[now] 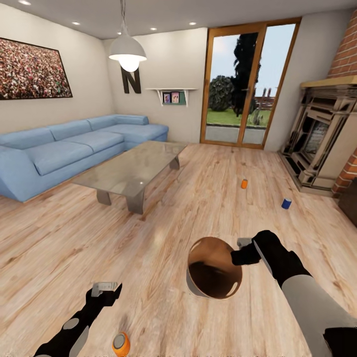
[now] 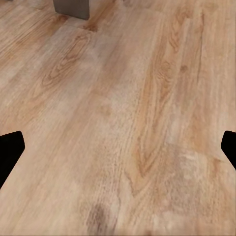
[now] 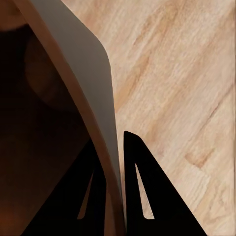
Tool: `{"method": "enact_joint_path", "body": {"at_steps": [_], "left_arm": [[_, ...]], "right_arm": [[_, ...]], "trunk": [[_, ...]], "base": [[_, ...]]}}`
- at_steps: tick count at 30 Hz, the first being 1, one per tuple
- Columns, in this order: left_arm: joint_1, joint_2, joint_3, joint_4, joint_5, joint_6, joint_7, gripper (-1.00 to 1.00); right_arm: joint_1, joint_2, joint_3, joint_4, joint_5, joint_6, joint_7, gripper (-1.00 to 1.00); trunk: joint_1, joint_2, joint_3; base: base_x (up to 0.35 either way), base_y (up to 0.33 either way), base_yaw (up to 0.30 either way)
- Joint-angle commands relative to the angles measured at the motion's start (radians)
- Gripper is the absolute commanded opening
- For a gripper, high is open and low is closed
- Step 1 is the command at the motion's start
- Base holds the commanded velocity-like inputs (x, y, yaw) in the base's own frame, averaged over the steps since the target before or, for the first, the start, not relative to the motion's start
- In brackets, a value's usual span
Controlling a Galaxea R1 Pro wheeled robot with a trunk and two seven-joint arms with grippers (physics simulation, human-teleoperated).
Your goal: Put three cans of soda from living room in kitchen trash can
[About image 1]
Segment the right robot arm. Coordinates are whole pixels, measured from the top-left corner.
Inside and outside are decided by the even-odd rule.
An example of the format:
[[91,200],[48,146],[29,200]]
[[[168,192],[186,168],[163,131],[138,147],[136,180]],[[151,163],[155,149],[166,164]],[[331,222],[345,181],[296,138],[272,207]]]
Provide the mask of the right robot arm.
[[257,264],[262,258],[277,280],[298,322],[312,357],[357,357],[357,320],[342,308],[288,252],[277,235],[266,231],[238,238],[234,265]]

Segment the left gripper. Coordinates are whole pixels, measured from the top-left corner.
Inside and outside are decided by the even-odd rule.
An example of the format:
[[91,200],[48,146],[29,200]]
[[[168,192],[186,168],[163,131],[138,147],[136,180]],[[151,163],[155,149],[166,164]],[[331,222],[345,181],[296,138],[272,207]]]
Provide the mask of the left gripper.
[[97,315],[103,309],[104,306],[112,306],[116,299],[119,298],[122,289],[122,284],[114,291],[103,290],[103,293],[98,297],[91,297],[92,290],[89,290],[86,294],[86,305],[91,305],[96,308]]

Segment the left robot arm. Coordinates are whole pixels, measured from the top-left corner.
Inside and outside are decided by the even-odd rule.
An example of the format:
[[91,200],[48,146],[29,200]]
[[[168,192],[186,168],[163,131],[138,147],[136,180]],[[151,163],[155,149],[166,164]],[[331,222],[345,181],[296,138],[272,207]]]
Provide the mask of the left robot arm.
[[119,298],[122,284],[95,282],[86,294],[86,305],[73,315],[48,343],[42,344],[33,357],[77,357],[85,345],[89,327],[104,306],[112,306]]

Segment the trash can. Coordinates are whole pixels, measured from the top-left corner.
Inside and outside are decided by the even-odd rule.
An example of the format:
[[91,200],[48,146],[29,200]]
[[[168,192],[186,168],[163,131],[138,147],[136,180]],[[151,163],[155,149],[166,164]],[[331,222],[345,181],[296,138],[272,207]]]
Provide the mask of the trash can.
[[[242,265],[234,265],[234,249],[217,237],[203,237],[190,248],[187,256],[186,283],[199,297],[218,300],[233,297],[243,281]],[[234,285],[234,292],[228,296]]]

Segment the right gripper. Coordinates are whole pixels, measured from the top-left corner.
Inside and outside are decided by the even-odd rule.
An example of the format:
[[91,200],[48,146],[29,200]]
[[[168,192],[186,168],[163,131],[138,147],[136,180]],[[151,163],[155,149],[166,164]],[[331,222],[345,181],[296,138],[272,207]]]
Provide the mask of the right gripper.
[[259,263],[259,260],[255,260],[251,258],[251,256],[248,253],[248,246],[245,246],[239,251],[232,251],[232,259],[233,259],[233,264],[234,265],[250,265],[250,264],[257,264]]

